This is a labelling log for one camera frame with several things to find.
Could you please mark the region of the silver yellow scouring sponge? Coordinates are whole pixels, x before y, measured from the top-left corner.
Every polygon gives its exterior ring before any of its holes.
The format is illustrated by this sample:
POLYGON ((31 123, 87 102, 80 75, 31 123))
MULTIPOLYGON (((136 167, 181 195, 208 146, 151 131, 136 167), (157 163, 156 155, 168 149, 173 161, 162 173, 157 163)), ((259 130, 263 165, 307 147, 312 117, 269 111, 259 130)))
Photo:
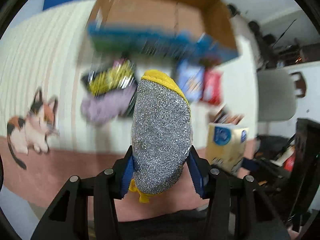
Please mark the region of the silver yellow scouring sponge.
POLYGON ((131 192, 148 203, 179 180, 193 144, 191 110, 188 100, 167 74, 151 69, 138 88, 131 145, 133 178, 131 192))

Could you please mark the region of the black yellow shoe wipes pack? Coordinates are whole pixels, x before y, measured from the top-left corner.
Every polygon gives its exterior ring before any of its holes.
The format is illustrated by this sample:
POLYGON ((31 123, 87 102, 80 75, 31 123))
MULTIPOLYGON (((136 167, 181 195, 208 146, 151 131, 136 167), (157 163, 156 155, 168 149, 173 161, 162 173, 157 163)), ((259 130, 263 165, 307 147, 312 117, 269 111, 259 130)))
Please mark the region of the black yellow shoe wipes pack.
POLYGON ((128 58, 121 58, 114 61, 112 67, 87 72, 81 82, 91 96, 99 98, 113 90, 135 84, 135 68, 135 64, 128 58))

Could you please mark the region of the yellow tissue box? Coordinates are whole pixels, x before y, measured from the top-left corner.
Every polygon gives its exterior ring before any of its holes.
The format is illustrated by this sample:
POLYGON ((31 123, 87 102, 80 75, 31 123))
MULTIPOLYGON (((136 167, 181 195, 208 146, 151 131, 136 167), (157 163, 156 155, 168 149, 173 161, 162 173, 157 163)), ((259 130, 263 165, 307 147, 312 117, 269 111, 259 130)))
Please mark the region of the yellow tissue box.
POLYGON ((242 165, 249 128, 210 123, 205 158, 225 172, 237 176, 242 165))

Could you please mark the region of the striped cat table mat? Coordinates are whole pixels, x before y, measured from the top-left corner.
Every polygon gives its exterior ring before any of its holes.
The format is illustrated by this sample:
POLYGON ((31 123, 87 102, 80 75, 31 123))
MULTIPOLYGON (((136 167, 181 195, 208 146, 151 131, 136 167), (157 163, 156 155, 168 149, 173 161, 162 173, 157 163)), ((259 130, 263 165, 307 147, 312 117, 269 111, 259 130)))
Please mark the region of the striped cat table mat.
MULTIPOLYGON (((20 201, 46 209, 71 175, 96 176, 122 158, 130 144, 130 118, 115 118, 102 127, 89 124, 80 105, 86 91, 81 75, 93 63, 93 50, 85 25, 94 0, 66 3, 37 14, 1 39, 1 156, 4 186, 20 201), (50 152, 17 153, 27 170, 14 161, 7 145, 7 121, 25 116, 35 92, 42 87, 43 98, 59 98, 56 126, 60 136, 48 138, 50 152)), ((227 107, 245 117, 240 124, 249 127, 246 158, 252 158, 257 134, 258 91, 255 62, 249 40, 237 34, 240 57, 223 64, 223 99, 227 107)), ((180 180, 167 192, 139 203, 138 193, 129 192, 116 200, 121 222, 140 220, 190 210, 207 204, 195 193, 187 166, 180 180)))

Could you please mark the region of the purple cloth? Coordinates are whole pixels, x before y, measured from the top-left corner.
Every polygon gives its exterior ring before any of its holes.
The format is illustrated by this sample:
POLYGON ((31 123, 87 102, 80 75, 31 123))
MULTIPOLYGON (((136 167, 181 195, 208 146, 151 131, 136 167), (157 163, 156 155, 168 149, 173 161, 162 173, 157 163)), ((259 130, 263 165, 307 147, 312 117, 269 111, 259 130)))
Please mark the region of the purple cloth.
POLYGON ((136 85, 130 85, 125 89, 111 90, 98 98, 88 95, 82 100, 81 114, 89 123, 99 126, 117 116, 125 116, 133 104, 136 89, 136 85))

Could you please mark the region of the red tissue pack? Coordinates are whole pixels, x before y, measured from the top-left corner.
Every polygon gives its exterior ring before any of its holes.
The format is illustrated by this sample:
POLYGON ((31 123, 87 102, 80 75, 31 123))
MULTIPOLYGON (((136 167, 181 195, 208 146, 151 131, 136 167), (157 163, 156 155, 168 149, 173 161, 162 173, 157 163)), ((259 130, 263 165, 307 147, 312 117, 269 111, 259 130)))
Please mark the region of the red tissue pack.
POLYGON ((204 72, 202 101, 214 106, 222 102, 222 73, 218 70, 206 70, 204 72))

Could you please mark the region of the blue tissue pack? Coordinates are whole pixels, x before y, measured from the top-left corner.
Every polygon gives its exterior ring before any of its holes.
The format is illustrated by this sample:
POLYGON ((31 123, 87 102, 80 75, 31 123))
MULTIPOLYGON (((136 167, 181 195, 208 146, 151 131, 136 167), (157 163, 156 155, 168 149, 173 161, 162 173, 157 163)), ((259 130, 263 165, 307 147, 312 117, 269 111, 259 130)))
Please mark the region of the blue tissue pack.
POLYGON ((189 102, 202 98, 204 67, 188 60, 182 60, 176 68, 175 81, 189 102))

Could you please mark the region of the open cardboard box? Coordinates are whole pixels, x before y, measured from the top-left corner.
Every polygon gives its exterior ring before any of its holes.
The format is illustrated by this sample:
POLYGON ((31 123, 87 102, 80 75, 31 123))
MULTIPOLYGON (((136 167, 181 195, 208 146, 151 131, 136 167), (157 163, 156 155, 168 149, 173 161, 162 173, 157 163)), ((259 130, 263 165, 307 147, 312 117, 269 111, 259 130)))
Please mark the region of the open cardboard box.
POLYGON ((222 64, 238 57, 221 0, 96 0, 87 32, 97 51, 222 64))

